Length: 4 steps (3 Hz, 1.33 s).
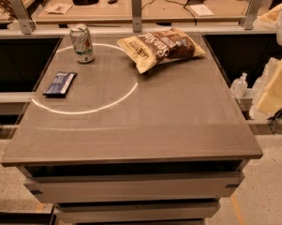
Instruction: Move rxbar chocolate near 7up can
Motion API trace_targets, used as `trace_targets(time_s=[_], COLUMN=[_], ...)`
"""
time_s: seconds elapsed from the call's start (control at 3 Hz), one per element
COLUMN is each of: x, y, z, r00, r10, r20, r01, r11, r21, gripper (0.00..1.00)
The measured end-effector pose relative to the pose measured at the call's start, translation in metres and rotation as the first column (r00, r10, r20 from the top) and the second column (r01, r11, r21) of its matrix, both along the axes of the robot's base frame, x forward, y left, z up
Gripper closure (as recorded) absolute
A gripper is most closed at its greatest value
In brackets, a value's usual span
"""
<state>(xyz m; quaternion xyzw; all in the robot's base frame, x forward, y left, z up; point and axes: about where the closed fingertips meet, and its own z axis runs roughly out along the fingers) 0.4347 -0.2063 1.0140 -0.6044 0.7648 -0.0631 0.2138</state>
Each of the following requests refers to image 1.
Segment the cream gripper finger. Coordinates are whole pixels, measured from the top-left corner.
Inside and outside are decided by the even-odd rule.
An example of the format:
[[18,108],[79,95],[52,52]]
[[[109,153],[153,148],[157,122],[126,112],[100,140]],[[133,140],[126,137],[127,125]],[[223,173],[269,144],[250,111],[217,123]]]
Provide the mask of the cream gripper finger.
[[256,108],[264,114],[275,114],[282,108],[282,59],[277,63],[275,73],[265,87]]

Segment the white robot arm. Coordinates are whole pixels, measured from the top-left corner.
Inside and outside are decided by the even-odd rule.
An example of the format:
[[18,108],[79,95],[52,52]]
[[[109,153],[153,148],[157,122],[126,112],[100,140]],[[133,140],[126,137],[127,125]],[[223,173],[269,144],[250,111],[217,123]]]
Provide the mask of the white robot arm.
[[[282,46],[282,4],[259,16],[254,26],[276,31],[276,41]],[[253,105],[259,113],[268,117],[282,108],[282,59],[268,63],[263,70]]]

